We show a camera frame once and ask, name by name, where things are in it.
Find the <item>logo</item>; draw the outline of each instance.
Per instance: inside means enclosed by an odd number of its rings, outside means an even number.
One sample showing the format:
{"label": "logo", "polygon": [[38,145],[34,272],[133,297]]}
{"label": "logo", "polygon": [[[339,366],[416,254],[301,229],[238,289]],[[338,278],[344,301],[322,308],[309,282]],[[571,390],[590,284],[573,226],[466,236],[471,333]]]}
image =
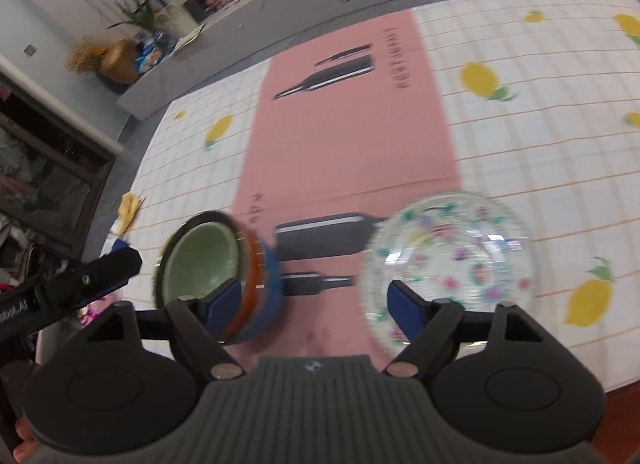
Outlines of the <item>logo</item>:
{"label": "logo", "polygon": [[305,363],[304,367],[308,372],[316,373],[322,368],[322,363],[320,361],[309,361]]}
{"label": "logo", "polygon": [[28,310],[29,307],[27,306],[27,300],[20,300],[17,304],[0,311],[0,323],[4,323],[5,321],[10,320],[11,318],[18,316],[18,314]]}

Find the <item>glass plate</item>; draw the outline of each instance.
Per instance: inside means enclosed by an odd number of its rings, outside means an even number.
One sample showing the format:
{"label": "glass plate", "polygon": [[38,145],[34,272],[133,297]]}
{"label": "glass plate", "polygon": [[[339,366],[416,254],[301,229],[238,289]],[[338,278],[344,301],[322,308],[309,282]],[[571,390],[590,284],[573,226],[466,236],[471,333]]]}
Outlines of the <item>glass plate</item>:
{"label": "glass plate", "polygon": [[[473,311],[513,301],[531,313],[536,267],[530,234],[507,206],[477,193],[435,193],[380,227],[358,286],[374,337],[396,356],[408,341],[386,309],[392,280],[428,301],[449,298]],[[461,347],[461,355],[483,346],[474,345]]]}

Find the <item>tablecloth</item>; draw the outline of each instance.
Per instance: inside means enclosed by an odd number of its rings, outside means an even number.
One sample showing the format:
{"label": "tablecloth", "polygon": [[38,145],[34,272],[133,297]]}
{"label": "tablecloth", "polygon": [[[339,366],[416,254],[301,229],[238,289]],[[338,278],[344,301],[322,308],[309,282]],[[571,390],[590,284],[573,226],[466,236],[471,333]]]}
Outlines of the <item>tablecloth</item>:
{"label": "tablecloth", "polygon": [[[125,298],[153,307],[159,249],[206,209],[233,213],[272,243],[279,224],[383,218],[428,192],[479,191],[532,233],[536,319],[607,390],[637,381],[639,20],[638,0],[449,0],[322,36],[178,98],[132,186],[145,197],[128,234],[143,269]],[[370,66],[353,63],[361,71],[324,85],[310,78],[351,61],[331,57],[356,47]],[[283,270],[357,281],[361,261]],[[572,296],[603,264],[610,301],[580,322]],[[146,346],[168,354],[160,341]],[[234,349],[247,365],[259,354],[362,352],[378,366],[390,358],[369,336],[356,287],[288,298],[273,332]]]}

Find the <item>lemon print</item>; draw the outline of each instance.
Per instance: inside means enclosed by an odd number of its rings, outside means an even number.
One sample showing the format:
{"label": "lemon print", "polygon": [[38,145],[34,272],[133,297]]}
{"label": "lemon print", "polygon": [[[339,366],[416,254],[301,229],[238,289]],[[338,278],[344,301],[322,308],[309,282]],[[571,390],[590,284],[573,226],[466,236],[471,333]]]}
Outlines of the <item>lemon print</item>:
{"label": "lemon print", "polygon": [[233,115],[220,117],[220,119],[218,119],[216,123],[209,128],[207,136],[204,138],[204,149],[211,149],[216,141],[225,134],[226,130],[229,129],[233,117]]}
{"label": "lemon print", "polygon": [[467,63],[462,68],[460,81],[469,92],[487,100],[506,102],[515,97],[506,86],[498,87],[498,76],[492,69],[477,63]]}
{"label": "lemon print", "polygon": [[545,15],[539,10],[531,10],[522,20],[526,23],[540,23],[544,18]]}
{"label": "lemon print", "polygon": [[574,290],[564,322],[576,327],[588,327],[598,321],[609,307],[611,284],[614,282],[609,260],[595,256],[602,265],[589,272],[596,276]]}
{"label": "lemon print", "polygon": [[629,14],[616,14],[613,19],[631,41],[640,45],[640,21]]}
{"label": "lemon print", "polygon": [[625,122],[629,126],[640,128],[640,113],[638,113],[637,111],[632,111],[631,113],[627,113],[625,115]]}

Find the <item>wine bottle illustration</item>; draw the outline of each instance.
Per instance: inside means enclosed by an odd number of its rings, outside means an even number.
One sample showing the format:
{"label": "wine bottle illustration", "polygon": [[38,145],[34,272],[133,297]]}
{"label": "wine bottle illustration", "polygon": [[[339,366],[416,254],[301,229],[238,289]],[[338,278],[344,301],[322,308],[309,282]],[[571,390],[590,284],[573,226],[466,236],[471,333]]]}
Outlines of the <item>wine bottle illustration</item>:
{"label": "wine bottle illustration", "polygon": [[373,57],[368,54],[361,58],[352,59],[339,65],[330,66],[329,68],[325,68],[324,70],[311,74],[300,82],[300,84],[292,86],[291,88],[274,95],[273,99],[275,100],[277,98],[286,97],[286,95],[295,94],[296,92],[317,90],[318,88],[329,86],[335,82],[367,74],[373,69]]}
{"label": "wine bottle illustration", "polygon": [[370,49],[371,49],[371,43],[367,45],[361,45],[359,47],[353,47],[352,49],[345,50],[344,52],[338,52],[337,54],[334,54],[333,56],[327,59],[323,59],[322,61],[319,61],[318,63],[316,63],[314,66],[324,65],[325,63],[331,63],[332,61],[340,61],[348,58],[349,56],[354,56],[361,52],[366,52],[366,50],[370,50]]}
{"label": "wine bottle illustration", "polygon": [[353,285],[353,276],[325,276],[319,272],[289,272],[282,275],[285,296],[313,296],[323,290]]}
{"label": "wine bottle illustration", "polygon": [[384,218],[362,213],[317,217],[276,226],[280,261],[347,256],[364,250]]}

